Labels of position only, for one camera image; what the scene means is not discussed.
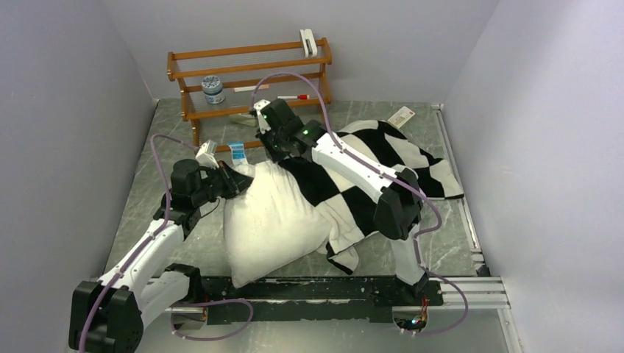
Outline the blue white round jar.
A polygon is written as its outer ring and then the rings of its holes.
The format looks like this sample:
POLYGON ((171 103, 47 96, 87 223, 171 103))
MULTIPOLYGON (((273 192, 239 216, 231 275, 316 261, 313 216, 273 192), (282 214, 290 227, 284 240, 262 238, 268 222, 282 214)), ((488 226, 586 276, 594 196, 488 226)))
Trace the blue white round jar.
POLYGON ((218 76, 205 76, 201 87, 208 104, 220 104, 225 100, 223 84, 218 76))

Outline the white pillow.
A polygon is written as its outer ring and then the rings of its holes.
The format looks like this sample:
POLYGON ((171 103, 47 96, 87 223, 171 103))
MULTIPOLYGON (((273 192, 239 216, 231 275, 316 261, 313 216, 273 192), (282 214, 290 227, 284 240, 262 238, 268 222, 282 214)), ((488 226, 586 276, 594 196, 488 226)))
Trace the white pillow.
POLYGON ((332 226, 284 168, 264 161, 234 169, 252 177, 242 194, 226 201, 223 216, 231 279, 242 288, 316 251, 332 226))

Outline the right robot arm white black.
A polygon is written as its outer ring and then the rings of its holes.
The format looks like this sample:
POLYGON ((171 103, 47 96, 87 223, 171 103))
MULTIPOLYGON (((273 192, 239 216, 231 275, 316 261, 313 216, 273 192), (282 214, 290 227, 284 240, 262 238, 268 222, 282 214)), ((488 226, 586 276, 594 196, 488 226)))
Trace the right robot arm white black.
POLYGON ((352 223, 349 231, 327 239, 328 261, 351 274, 358 264, 355 245, 378 232, 391 242, 396 280, 419 290, 429 276, 416 239, 422 206, 430 199, 417 173, 404 163, 401 170, 385 165, 374 150, 356 150, 348 139, 355 130, 344 134, 328 123, 304 124, 282 99, 261 99, 249 111, 258 120, 257 136, 269 158, 295 178, 308 202, 352 223))

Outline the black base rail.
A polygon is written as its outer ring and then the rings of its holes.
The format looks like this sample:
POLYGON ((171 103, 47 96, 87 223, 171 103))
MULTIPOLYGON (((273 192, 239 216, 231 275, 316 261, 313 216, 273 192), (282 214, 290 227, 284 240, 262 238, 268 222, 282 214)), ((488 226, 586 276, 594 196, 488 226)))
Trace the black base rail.
POLYGON ((444 303, 439 282, 415 288, 391 275, 355 277, 266 277, 235 288, 231 278, 202 278, 189 300, 170 307, 176 314, 197 309, 207 325, 260 321, 367 320, 394 323, 401 309, 417 311, 444 303))

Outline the small white green box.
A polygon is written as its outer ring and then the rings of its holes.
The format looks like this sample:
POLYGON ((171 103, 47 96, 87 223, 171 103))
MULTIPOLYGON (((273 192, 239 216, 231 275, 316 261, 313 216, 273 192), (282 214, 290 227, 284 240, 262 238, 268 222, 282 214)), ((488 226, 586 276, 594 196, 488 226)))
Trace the small white green box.
POLYGON ((390 118, 388 118, 387 122, 393 127, 400 129, 415 115, 416 113, 413 110, 406 106, 402 106, 397 112, 395 112, 390 118))

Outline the blue pillow tag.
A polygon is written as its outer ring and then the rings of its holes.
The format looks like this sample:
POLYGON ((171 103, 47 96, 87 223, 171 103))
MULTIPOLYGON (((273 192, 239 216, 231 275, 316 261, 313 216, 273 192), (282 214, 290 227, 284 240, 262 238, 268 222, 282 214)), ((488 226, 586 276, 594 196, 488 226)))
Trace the blue pillow tag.
POLYGON ((230 148, 232 162, 234 166, 248 164, 246 148, 243 142, 232 142, 227 144, 230 148))

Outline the white marker pink cap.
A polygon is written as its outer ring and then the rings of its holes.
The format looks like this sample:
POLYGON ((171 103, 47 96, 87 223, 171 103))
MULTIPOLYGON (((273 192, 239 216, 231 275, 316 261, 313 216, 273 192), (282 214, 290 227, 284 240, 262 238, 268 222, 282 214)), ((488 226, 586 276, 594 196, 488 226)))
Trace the white marker pink cap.
POLYGON ((236 87, 233 88, 233 91, 235 93, 243 93, 243 92, 252 92, 254 90, 265 90, 265 89, 269 89, 270 85, 269 84, 263 84, 263 85, 259 85, 259 86, 243 86, 243 87, 236 87))

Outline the white clip on rack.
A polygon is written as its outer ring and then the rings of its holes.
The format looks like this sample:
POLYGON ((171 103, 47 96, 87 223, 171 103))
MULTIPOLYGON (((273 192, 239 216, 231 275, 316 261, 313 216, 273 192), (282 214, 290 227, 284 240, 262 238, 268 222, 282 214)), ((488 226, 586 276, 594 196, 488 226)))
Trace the white clip on rack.
POLYGON ((313 31, 311 29, 301 29, 299 31, 299 36, 302 43, 304 56, 306 58, 317 57, 318 47, 316 45, 316 40, 313 36, 313 31))

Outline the wooden shelf rack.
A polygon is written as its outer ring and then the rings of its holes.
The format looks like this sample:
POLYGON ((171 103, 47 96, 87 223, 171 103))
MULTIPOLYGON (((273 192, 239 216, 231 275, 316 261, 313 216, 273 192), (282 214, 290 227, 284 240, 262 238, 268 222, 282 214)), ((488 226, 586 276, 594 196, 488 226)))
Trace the wooden shelf rack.
POLYGON ((259 99, 308 94, 304 101, 287 101, 291 107, 320 107, 330 104, 332 93, 327 69, 333 53, 327 38, 316 40, 318 56, 306 58, 300 42, 285 42, 226 49, 172 52, 167 55, 167 77, 177 82, 182 119, 191 125, 195 146, 202 142, 201 123, 212 118, 249 112, 252 92, 235 93, 233 88, 269 84, 259 90, 259 99), (225 100, 208 104, 202 92, 205 76, 220 78, 225 100))

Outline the green white stapler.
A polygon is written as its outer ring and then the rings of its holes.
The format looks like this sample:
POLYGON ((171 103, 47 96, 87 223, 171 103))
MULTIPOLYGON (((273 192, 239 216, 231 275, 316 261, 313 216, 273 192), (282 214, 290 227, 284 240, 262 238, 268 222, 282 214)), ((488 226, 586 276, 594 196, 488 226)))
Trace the green white stapler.
POLYGON ((233 114, 229 116, 229 119, 234 124, 241 124, 244 126, 257 126, 257 118, 250 114, 233 114))

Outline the white marker red cap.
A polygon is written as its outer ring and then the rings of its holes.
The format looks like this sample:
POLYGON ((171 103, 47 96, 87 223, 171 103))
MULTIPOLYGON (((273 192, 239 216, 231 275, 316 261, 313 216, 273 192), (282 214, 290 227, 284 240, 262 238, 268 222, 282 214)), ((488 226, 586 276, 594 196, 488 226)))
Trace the white marker red cap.
POLYGON ((286 101, 304 101, 309 100, 311 96, 308 94, 300 94, 295 96, 278 96, 278 99, 286 100, 286 101))

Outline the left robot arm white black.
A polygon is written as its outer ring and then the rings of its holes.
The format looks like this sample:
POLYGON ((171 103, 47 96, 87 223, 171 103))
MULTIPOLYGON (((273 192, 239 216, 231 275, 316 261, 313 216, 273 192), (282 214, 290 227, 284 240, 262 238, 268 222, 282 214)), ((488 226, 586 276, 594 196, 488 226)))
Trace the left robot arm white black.
POLYGON ((167 308, 205 297, 200 270, 163 261, 192 233, 201 208, 234 199, 253 182, 219 161, 216 167, 179 160, 171 185, 140 240, 100 278, 81 282, 72 294, 68 346, 78 352, 135 352, 145 329, 167 308))

